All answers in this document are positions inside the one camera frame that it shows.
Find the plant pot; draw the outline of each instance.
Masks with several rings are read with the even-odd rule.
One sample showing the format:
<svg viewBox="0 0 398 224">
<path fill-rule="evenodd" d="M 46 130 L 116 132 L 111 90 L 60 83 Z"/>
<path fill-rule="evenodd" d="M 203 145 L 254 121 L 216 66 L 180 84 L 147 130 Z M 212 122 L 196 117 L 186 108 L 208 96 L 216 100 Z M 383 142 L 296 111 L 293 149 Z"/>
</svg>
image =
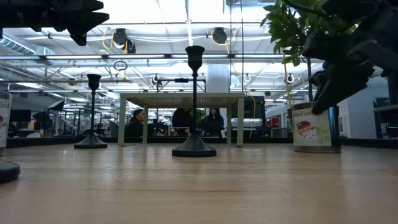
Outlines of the plant pot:
<svg viewBox="0 0 398 224">
<path fill-rule="evenodd" d="M 341 153 L 338 107 L 320 115 L 312 113 L 314 102 L 292 106 L 292 132 L 297 152 Z"/>
</svg>

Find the man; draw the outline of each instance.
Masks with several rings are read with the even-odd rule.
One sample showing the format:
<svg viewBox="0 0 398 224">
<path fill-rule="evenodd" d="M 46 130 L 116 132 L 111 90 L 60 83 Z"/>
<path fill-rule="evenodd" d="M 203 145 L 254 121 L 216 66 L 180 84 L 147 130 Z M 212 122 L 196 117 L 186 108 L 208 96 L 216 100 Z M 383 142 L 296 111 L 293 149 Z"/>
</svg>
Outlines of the man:
<svg viewBox="0 0 398 224">
<path fill-rule="evenodd" d="M 125 137 L 141 137 L 144 130 L 145 114 L 144 110 L 138 109 L 132 113 L 132 118 L 129 124 L 126 126 Z"/>
</svg>

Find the person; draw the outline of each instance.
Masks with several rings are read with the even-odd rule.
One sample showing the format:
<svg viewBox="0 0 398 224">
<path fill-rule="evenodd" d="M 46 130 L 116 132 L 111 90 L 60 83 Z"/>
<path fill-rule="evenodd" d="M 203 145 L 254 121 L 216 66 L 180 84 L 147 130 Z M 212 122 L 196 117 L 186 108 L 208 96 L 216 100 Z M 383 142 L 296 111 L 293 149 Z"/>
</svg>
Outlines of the person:
<svg viewBox="0 0 398 224">
<path fill-rule="evenodd" d="M 144 110 L 138 109 L 132 113 L 132 118 L 126 126 L 125 137 L 141 137 L 144 130 L 145 114 Z"/>
<path fill-rule="evenodd" d="M 173 124 L 173 127 L 178 128 L 176 130 L 178 136 L 187 136 L 188 135 L 188 129 L 181 129 L 181 128 L 192 126 L 191 110 L 192 109 L 179 108 L 174 111 L 174 114 L 172 117 L 172 124 Z"/>
<path fill-rule="evenodd" d="M 219 108 L 210 108 L 209 115 L 205 118 L 205 134 L 222 138 L 221 130 L 224 130 L 224 118 L 220 115 Z"/>
</svg>

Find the small table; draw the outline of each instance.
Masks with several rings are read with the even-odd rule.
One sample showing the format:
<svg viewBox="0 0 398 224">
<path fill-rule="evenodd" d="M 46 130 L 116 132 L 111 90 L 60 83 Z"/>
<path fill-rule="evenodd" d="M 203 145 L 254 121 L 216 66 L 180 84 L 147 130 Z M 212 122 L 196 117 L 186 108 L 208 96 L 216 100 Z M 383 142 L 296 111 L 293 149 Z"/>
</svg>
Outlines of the small table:
<svg viewBox="0 0 398 224">
<path fill-rule="evenodd" d="M 198 93 L 198 108 L 227 108 L 227 143 L 231 144 L 232 106 L 238 105 L 238 135 L 236 146 L 243 146 L 244 93 Z M 142 142 L 148 140 L 149 108 L 192 108 L 192 93 L 121 93 L 118 145 L 124 146 L 126 102 L 144 108 L 145 120 Z"/>
</svg>

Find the table surface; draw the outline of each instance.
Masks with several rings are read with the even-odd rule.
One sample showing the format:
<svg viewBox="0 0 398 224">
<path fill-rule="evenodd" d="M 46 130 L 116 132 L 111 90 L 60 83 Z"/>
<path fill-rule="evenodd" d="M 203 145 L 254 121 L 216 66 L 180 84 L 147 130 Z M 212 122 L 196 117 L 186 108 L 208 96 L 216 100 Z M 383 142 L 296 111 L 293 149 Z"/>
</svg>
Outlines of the table surface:
<svg viewBox="0 0 398 224">
<path fill-rule="evenodd" d="M 19 180 L 0 185 L 1 224 L 396 224 L 398 151 L 211 144 L 216 157 L 172 157 L 178 144 L 6 150 Z"/>
<path fill-rule="evenodd" d="M 149 108 L 191 108 L 192 93 L 121 93 L 135 105 Z M 244 93 L 198 93 L 198 108 L 226 108 L 244 98 Z"/>
</svg>

